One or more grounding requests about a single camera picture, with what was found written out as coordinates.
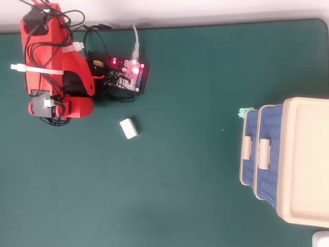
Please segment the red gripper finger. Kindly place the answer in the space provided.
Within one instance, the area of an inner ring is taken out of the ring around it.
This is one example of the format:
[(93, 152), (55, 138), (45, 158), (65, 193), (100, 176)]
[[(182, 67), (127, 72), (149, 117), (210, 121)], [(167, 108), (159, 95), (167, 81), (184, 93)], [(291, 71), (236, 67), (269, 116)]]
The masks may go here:
[(66, 96), (64, 98), (64, 118), (82, 118), (89, 116), (94, 109), (94, 102), (89, 97)]

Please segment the gripper body with grey motor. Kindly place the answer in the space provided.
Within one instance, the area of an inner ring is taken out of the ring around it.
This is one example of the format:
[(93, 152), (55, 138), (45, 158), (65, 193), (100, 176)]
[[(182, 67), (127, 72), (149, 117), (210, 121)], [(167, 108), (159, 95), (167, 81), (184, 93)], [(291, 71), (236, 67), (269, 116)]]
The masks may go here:
[(31, 92), (31, 115), (43, 118), (56, 118), (64, 116), (65, 105), (59, 101), (59, 96), (52, 96), (50, 91)]

